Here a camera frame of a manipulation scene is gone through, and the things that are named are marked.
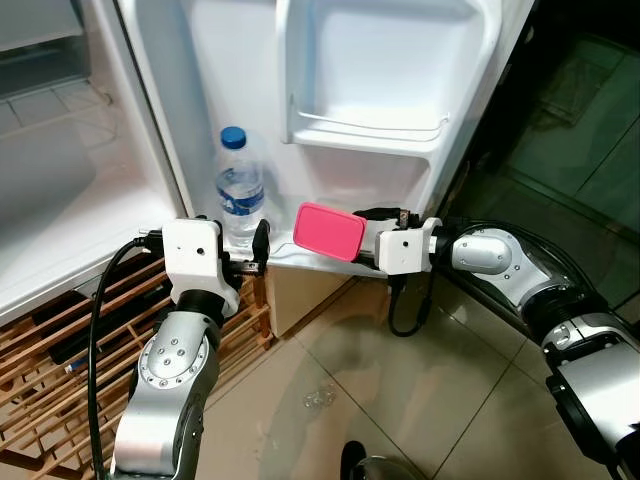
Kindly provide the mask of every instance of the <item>cable connector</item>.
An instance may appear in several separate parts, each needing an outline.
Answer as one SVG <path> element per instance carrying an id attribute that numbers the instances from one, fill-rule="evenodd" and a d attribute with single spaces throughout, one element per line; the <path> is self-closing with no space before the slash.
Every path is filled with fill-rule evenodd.
<path id="1" fill-rule="evenodd" d="M 150 230 L 144 237 L 135 238 L 133 241 L 136 247 L 146 248 L 149 252 L 159 257 L 164 255 L 162 230 Z"/>

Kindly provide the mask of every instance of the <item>shoe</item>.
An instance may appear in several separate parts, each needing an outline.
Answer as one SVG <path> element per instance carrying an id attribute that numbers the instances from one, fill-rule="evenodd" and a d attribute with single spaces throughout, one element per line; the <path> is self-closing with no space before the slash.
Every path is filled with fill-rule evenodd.
<path id="1" fill-rule="evenodd" d="M 356 465 L 365 458 L 367 451 L 364 445 L 355 440 L 347 442 L 340 457 L 340 480 L 364 480 L 364 469 L 356 468 Z"/>

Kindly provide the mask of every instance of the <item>refrigerator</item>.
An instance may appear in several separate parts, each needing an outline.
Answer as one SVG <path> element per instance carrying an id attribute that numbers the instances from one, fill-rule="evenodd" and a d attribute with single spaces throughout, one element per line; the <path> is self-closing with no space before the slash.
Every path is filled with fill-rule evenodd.
<path id="1" fill-rule="evenodd" d="M 140 229 L 222 219 L 230 125 L 263 166 L 270 264 L 378 275 L 294 245 L 299 205 L 434 214 L 533 3 L 3 2 L 0 326 L 95 279 Z"/>

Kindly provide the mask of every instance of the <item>door shelf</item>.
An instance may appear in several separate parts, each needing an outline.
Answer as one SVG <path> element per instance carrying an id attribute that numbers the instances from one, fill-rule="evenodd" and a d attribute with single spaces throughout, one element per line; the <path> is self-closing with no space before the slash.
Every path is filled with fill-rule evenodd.
<path id="1" fill-rule="evenodd" d="M 283 0 L 285 143 L 425 156 L 463 117 L 500 29 L 496 0 Z"/>

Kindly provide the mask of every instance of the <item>blue bottle cap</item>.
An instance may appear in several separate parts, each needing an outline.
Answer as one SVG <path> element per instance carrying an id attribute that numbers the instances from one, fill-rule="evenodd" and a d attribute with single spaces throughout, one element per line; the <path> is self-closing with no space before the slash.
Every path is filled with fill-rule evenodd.
<path id="1" fill-rule="evenodd" d="M 238 150 L 246 145 L 247 136 L 240 127 L 226 127 L 220 132 L 220 141 L 225 147 Z"/>

